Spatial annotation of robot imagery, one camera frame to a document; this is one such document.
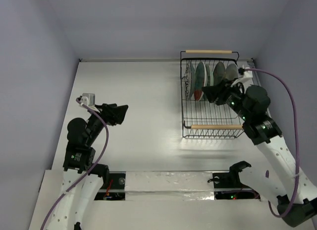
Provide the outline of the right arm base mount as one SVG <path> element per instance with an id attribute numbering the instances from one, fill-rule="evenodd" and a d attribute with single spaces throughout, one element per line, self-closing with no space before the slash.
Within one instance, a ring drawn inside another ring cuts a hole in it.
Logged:
<path id="1" fill-rule="evenodd" d="M 239 173 L 251 165 L 246 161 L 240 161 L 229 167 L 228 172 L 213 172 L 207 183 L 213 183 L 216 200 L 240 200 L 257 199 L 260 195 L 240 181 Z"/>

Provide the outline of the red teal flower plate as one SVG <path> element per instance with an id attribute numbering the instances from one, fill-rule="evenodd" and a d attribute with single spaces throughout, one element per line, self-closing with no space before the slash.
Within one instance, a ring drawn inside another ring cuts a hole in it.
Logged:
<path id="1" fill-rule="evenodd" d="M 195 70 L 195 90 L 194 90 L 194 98 L 196 101 L 199 101 L 202 96 L 202 88 L 206 85 L 206 67 L 205 64 L 201 61 L 197 64 Z"/>

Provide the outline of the mint green flower plate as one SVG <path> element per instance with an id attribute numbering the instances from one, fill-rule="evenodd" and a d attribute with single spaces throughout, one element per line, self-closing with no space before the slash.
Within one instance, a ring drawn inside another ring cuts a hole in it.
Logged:
<path id="1" fill-rule="evenodd" d="M 209 64 L 205 64 L 205 68 L 207 71 L 207 86 L 213 86 L 213 71 Z"/>

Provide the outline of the blue floral white plate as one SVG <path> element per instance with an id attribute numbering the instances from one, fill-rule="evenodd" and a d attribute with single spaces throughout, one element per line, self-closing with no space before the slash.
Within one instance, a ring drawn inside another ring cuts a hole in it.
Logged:
<path id="1" fill-rule="evenodd" d="M 195 90 L 195 69 L 190 60 L 186 62 L 184 77 L 186 100 L 191 100 Z"/>

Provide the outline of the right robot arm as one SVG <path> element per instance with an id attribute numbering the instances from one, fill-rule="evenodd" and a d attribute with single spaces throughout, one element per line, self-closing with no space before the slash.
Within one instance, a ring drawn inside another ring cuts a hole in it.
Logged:
<path id="1" fill-rule="evenodd" d="M 269 206 L 290 227 L 297 227 L 317 214 L 317 187 L 299 167 L 286 145 L 282 131 L 266 113 L 270 104 L 267 91 L 257 85 L 244 88 L 238 81 L 223 80 L 202 91 L 210 103 L 227 104 L 242 120 L 242 128 L 252 143 L 266 157 L 280 182 L 251 178 L 255 168 L 246 161 L 229 169 L 228 181 L 233 186 L 247 185 L 264 196 Z"/>

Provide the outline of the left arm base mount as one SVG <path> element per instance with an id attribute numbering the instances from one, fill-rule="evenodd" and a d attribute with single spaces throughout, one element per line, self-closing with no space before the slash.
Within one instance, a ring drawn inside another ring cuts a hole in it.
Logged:
<path id="1" fill-rule="evenodd" d="M 95 200 L 121 201 L 125 200 L 126 172 L 110 172 L 104 184 L 95 196 Z"/>

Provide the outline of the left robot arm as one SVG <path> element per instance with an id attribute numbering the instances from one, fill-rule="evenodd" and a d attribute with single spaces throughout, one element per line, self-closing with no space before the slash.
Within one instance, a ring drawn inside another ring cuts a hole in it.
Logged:
<path id="1" fill-rule="evenodd" d="M 67 126 L 63 180 L 59 197 L 41 225 L 43 230 L 82 229 L 97 192 L 109 184 L 109 168 L 95 158 L 92 144 L 102 130 L 109 134 L 109 126 L 122 124 L 128 110 L 128 105 L 89 106 L 79 98 L 76 101 L 91 116 L 88 120 L 74 118 Z"/>

